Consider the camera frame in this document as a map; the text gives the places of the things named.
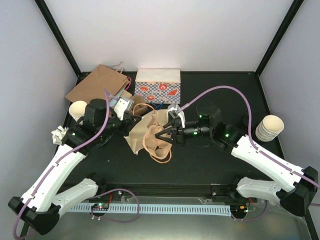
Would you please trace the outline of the single cardboard cup carrier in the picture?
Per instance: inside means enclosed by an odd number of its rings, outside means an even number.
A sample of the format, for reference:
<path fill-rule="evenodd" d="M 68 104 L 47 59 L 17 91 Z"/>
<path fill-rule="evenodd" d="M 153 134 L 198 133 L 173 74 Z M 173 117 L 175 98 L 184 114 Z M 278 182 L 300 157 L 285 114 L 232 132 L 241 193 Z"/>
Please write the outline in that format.
<path fill-rule="evenodd" d="M 156 138 L 156 134 L 163 130 L 164 128 L 160 125 L 151 125 L 142 139 L 143 148 L 159 164 L 166 164 L 172 158 L 172 144 Z"/>

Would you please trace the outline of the cream paper bag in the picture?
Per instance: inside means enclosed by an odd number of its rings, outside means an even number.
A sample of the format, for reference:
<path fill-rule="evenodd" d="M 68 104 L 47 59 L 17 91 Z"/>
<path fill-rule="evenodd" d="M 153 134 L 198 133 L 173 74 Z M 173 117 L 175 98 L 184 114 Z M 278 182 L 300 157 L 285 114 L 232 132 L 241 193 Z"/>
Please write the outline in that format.
<path fill-rule="evenodd" d="M 136 122 L 135 126 L 129 132 L 129 135 L 125 137 L 130 149 L 135 155 L 137 155 L 139 151 L 145 150 L 143 147 L 143 137 L 151 125 L 164 126 L 169 122 L 168 111 L 166 109 L 156 110 L 149 104 L 143 105 L 151 108 L 151 111 L 142 116 L 141 121 Z"/>

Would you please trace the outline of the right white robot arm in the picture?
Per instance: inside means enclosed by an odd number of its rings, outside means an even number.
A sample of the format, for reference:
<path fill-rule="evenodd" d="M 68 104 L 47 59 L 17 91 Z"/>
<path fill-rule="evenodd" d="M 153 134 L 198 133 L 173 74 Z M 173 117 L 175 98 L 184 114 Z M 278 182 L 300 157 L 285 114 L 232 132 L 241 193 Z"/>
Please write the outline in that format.
<path fill-rule="evenodd" d="M 319 173 L 316 169 L 287 162 L 235 126 L 223 123 L 220 109 L 211 101 L 196 106 L 196 121 L 186 121 L 184 112 L 177 104 L 169 105 L 167 111 L 172 120 L 155 134 L 158 140 L 183 146 L 188 138 L 208 137 L 217 149 L 250 164 L 270 178 L 269 181 L 241 178 L 228 187 L 230 200 L 264 199 L 279 203 L 295 216 L 306 215 L 318 191 Z"/>

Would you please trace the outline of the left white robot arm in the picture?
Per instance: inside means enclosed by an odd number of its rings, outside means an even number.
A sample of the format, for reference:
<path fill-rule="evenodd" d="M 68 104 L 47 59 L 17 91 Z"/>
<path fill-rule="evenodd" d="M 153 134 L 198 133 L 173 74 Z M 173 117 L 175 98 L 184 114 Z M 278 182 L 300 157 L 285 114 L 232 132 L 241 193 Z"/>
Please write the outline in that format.
<path fill-rule="evenodd" d="M 71 188 L 58 191 L 92 148 L 104 145 L 116 131 L 128 136 L 142 119 L 131 113 L 133 105 L 129 98 L 119 98 L 114 106 L 108 100 L 93 99 L 72 127 L 59 126 L 54 130 L 52 138 L 58 148 L 53 159 L 21 197 L 14 196 L 8 202 L 17 219 L 46 235 L 64 213 L 84 200 L 113 195 L 113 190 L 107 190 L 106 181 L 97 179 L 93 173 Z"/>

